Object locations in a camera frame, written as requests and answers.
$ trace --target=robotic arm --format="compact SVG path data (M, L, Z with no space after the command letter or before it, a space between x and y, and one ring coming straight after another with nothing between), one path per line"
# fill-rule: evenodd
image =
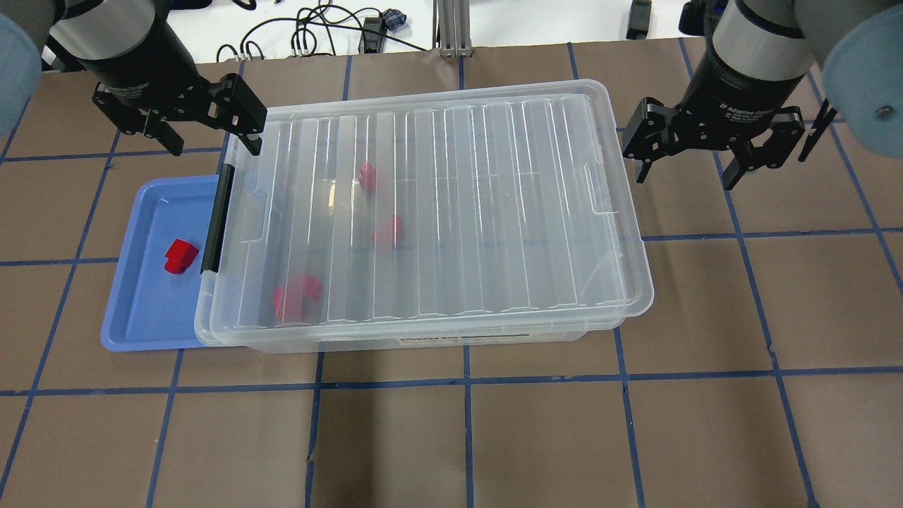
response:
M190 120L238 136L251 154L258 155L266 107L235 73L217 83L199 75L166 23L171 4L166 0L0 0L0 35L9 37L13 48L6 55L0 51L0 61L6 60L9 71L22 76L18 95L4 100L7 108L14 108L18 115L37 86L40 60L35 59L37 53L28 47L26 36L42 48L49 32L100 79L93 101L123 134L156 139L179 155L184 143L168 122Z
M782 106L815 61L853 134L903 157L903 0L694 0L680 28L705 35L705 55L676 106L640 100L623 151L638 161L638 183L656 160L690 148L733 152L728 190L747 172L783 165L805 124L799 108ZM812 143L830 124L826 106Z

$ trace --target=blue tape line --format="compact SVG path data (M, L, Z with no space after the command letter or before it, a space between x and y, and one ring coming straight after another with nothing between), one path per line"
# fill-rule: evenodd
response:
M0 267L39 267L46 265L97 265L100 263L117 263L119 258L88 259L34 259L30 261L0 261Z
M121 388L49 388L38 389L37 397L64 396L64 395L145 395L148 393L168 393L169 389L160 387L121 387Z
M466 89L467 86L464 81L464 57L458 57L458 89L463 90Z
M627 441L630 447L630 464L633 467L633 483L637 489L637 506L646 508L646 493L643 491L643 475L639 469L637 430L633 425L633 409L630 405L630 375L624 359L624 344L621 342L620 326L615 328L615 351L618 353L618 377L621 383L621 398L624 400L624 420L627 425Z
M677 42L680 45L681 53L684 56L684 64L686 65L687 75L690 77L690 79L692 79L694 71L692 66L690 65L690 57L686 51L686 45L684 44L683 39L678 39ZM721 159L718 157L717 152L712 152L712 159L714 159L715 169L718 171L719 178L723 179L724 171L721 168ZM790 408L790 401L787 398L787 390L784 386L784 378L781 376L780 364L777 361L777 355L772 350L771 331L768 327L768 319L765 317L765 307L762 305L762 297L759 293L759 285L756 283L756 276L752 271L752 262L749 260L749 252L746 248L743 229L740 226L740 219L738 218L737 210L734 207L733 199L729 191L724 191L724 199L727 202L728 210L731 213L731 222L734 226L734 232L737 234L737 242L740 245L740 255L743 257L743 266L746 269L746 275L749 279L749 288L752 291L752 297L756 303L756 312L759 314L759 324L762 328L762 334L765 336L765 344L768 348L768 355L771 357L771 366L772 370L774 371L775 381L777 383L777 391L780 395L781 405L784 408L784 417L787 420L787 428L790 431L790 440L793 444L794 453L796 454L796 462L799 466L800 475L803 479L806 498L808 499L810 507L815 508L818 506L818 502L815 500L815 491L812 487L812 481L809 478L809 468L806 466L805 457L803 456L803 448L800 445L799 436L796 433L796 422L793 417L793 411Z
M467 478L467 508L473 508L473 406L470 398L470 346L463 348L464 361L464 468Z
M674 381L762 378L773 375L775 375L774 371L660 372L630 374L629 378L631 381Z
M312 382L296 382L283 384L229 384L221 386L180 386L176 393L240 393L244 391L299 391L313 390Z
M804 369L782 369L783 376L830 376L845 374L887 374L903 373L903 365L879 365L871 367L816 367ZM629 374L630 381L680 381L762 378L774 376L768 371L713 371L713 372L647 372ZM593 374L581 376L533 376L533 377L493 377L471 378L470 384L539 384L558 382L614 382L620 381L620 374ZM417 388L428 386L464 385L463 378L421 379L407 381L333 382L323 383L324 390L381 390L390 388ZM181 386L176 393L237 393L247 391L304 391L315 390L316 383L248 384L225 386ZM67 395L139 395L148 393L168 393L166 387L115 387L115 388L52 388L38 389L35 397ZM0 397L24 397L29 390L0 390Z
M567 43L567 56L571 60L571 75L575 80L580 78L580 73L577 72L577 59L573 56L573 44Z
M172 402L175 400L175 388L179 386L179 372L182 370L182 357L184 349L180 349L175 355L175 364L172 367L172 378L167 390L166 409L163 410L163 424L160 426L160 436L157 438L157 451L154 453L154 468L151 469L151 483L147 487L147 501L144 508L154 505L154 494L157 490L157 476L160 474L160 462L163 460L163 447L166 445L166 434L169 431L169 421L172 415Z
M317 447L317 430L320 426L320 396L322 394L324 357L324 353L317 353L317 374L313 383L313 405L311 409L311 434L307 442L307 470L304 482L305 508L310 508L313 496L313 452Z
M841 236L872 234L873 230L812 230L812 231L768 231L760 233L743 233L744 238L786 238L800 236Z
M82 229L81 238L79 239L79 246L76 248L75 259L79 259L81 257L81 251L85 247L85 240L88 239L88 229L91 227L91 221L94 219L94 212L98 208L98 201L100 200L100 193L103 191L104 182L107 179L107 173L109 172L109 168L113 159L113 153L116 152L116 144L119 142L119 131L117 130L116 134L113 136L113 143L110 146L110 150L107 154L107 161L104 164L104 170L100 174L100 180L98 181L98 188L94 192L94 201L91 203L91 208L88 210L88 217L85 220L85 227ZM19 419L19 426L16 428L15 437L13 438L13 445L10 447L9 456L6 458L6 465L4 466L3 476L0 476L0 498L3 497L4 489L6 488L6 482L9 480L9 472L13 468L13 461L15 460L15 454L19 450L19 443L22 442L22 434L25 431L25 424L28 422L28 416L31 414L32 403L34 402L35 393L38 390L38 384L41 382L41 375L44 372L44 366L47 364L47 357L50 354L51 346L53 345L53 337L56 335L57 327L60 325L60 318L62 317L62 309L66 305L66 298L69 296L69 291L72 288L72 280L75 278L75 269L78 267L78 264L73 264L69 270L69 276L66 277L66 284L63 286L62 296L60 298L60 303L57 305L56 313L53 315L53 322L51 324L51 330L47 333L47 340L44 342L44 349L41 352L41 359L38 361L38 368L34 373L34 378L32 380L32 387L28 392L28 399L25 401L25 406L22 410L22 417Z
M216 152L219 151L219 148L216 147L206 147L206 148L185 148L182 150L183 154L204 154L208 152ZM168 155L169 152L166 150L144 150L144 151L135 151L135 152L119 152L116 154L116 157L136 157L140 155ZM71 159L101 159L106 158L107 154L66 154L66 155L33 155L28 157L10 157L6 159L6 162L11 163L24 163L24 162L34 162L34 161L65 161Z
M680 54L684 57L684 66L686 67L687 76L692 80L695 69L693 63L690 62L690 53L686 50L686 44L684 44L683 38L677 39L677 43L680 45Z
M808 78L809 85L812 86L812 91L815 93L815 96L818 98L818 100L821 101L822 92L818 89L818 86L815 83L815 77L812 75L812 72L808 73ZM862 189L862 185L859 182L859 177L856 176L856 172L852 168L850 157L847 156L846 150L843 148L843 143L841 143L840 137L837 136L837 129L834 128L834 125L830 125L828 127L828 130L831 131L831 137L834 140L834 145L837 146L837 151L841 155L841 159L843 160L843 165L846 167L847 174L850 176L850 180L852 180L852 184L856 188L856 193L859 195L859 199L862 202L862 208L865 209L866 215L869 216L869 222L871 222L872 230L874 231L875 235L878 236L878 243L881 245L881 250L884 251L884 258L887 260L888 266L890 267L890 274L894 277L894 282L897 283L897 291L899 291L900 295L903 296L903 278L900 277L897 263L894 261L894 257L890 253L888 241L884 238L884 232L881 230L881 227L878 224L878 218L875 217L875 212L871 209L869 200L865 196L865 190Z
M423 386L451 386L458 384L464 384L464 379L441 378L404 381L324 382L321 388L324 390L381 390L384 388L417 388Z
M9 157L6 162L23 163L31 161L63 161L70 159L103 159L109 154L68 154L68 155L33 155L28 157Z
M342 85L341 99L348 100L348 90L351 86L351 55L345 60L345 84Z
M582 376L510 376L471 378L470 384L538 384L549 382L601 382L620 381L618 374L597 374Z
M897 374L903 373L903 365L877 367L824 367L816 369L783 369L785 376L833 376L838 374Z
M650 235L642 238L643 241L732 240L737 238L737 235L734 233L703 233L694 235Z
M22 118L25 116L25 110L28 109L28 103L31 102L31 98L28 98L25 101L25 107L22 108L22 113L19 113L19 119L15 121L15 125L13 126L13 130L9 131L9 137L6 139L6 144L3 147L3 152L0 152L0 165L3 165L3 162L6 161L6 155L9 154L9 147L13 145L13 138L15 137L15 133L19 132L19 126L22 124Z

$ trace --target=metal stand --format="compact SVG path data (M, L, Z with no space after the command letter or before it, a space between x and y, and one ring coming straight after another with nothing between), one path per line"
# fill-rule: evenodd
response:
M439 54L447 58L471 56L470 0L435 0L433 26Z

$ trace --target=table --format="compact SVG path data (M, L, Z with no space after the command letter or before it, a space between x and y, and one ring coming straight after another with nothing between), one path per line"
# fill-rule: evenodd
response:
M699 40L203 65L268 106L592 78L624 126L680 99ZM806 120L814 70L793 97ZM634 185L656 302L573 343L268 356L110 353L135 191L212 174L120 136L48 74L0 139L0 507L891 506L903 497L903 188L842 122L804 164L692 152Z

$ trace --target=white floor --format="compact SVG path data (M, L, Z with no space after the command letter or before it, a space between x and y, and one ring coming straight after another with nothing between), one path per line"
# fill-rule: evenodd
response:
M197 63L216 60L221 44L238 47L255 24L274 17L294 17L298 9L313 7L317 0L257 0L255 11L246 11L231 0L214 0L197 11L173 11L170 25ZM432 0L334 0L351 11L361 7L396 8L407 14L407 26L390 33L424 48L432 47ZM649 38L678 37L677 20L685 0L653 0ZM474 46L513 46L557 42L615 41L627 32L630 0L470 0L470 37ZM327 13L340 19L338 10ZM276 22L256 30L249 38L260 44L266 58L291 56L289 38L293 23ZM312 27L320 40L318 52L329 50L326 33ZM358 52L357 31L332 30L339 54ZM386 41L387 52L408 51Z

